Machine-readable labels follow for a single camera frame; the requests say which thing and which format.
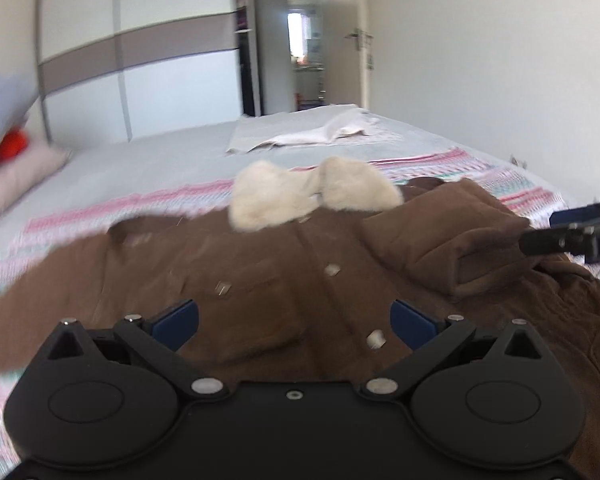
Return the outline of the white bedroom door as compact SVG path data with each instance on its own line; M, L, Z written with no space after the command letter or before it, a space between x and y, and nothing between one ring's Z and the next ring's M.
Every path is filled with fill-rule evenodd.
M320 0L323 89L329 104L370 106L367 0Z

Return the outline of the red plush toy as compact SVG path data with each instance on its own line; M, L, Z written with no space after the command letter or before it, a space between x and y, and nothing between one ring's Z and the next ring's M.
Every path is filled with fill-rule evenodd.
M0 165L3 162L9 162L29 146L29 136L21 128L13 128L4 135L0 143Z

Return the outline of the grey bed sheet mattress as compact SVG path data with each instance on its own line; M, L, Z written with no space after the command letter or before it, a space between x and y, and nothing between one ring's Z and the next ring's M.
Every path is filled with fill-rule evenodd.
M444 136L377 117L399 140L375 144L262 148L227 153L235 126L159 134L76 153L0 218L0 291L55 246L148 212L198 214L226 202L227 185L259 159L312 167L329 156L367 160L388 177L476 179L534 222L576 202L532 172Z

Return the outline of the white grey sliding wardrobe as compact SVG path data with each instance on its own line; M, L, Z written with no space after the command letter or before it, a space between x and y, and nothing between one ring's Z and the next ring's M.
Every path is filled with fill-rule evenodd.
M35 0L47 139L74 150L234 122L236 0Z

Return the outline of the beige folded quilt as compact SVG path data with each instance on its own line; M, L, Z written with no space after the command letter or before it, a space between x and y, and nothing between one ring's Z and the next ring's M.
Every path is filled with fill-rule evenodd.
M34 142L14 159L0 164L0 215L24 194L56 174L69 161L63 148Z

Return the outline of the cream folded cloth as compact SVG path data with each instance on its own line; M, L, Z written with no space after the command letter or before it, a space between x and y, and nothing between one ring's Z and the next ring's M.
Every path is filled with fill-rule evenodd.
M276 113L238 120L227 153L249 153L259 148L375 144L399 140L355 104L327 105L301 112Z

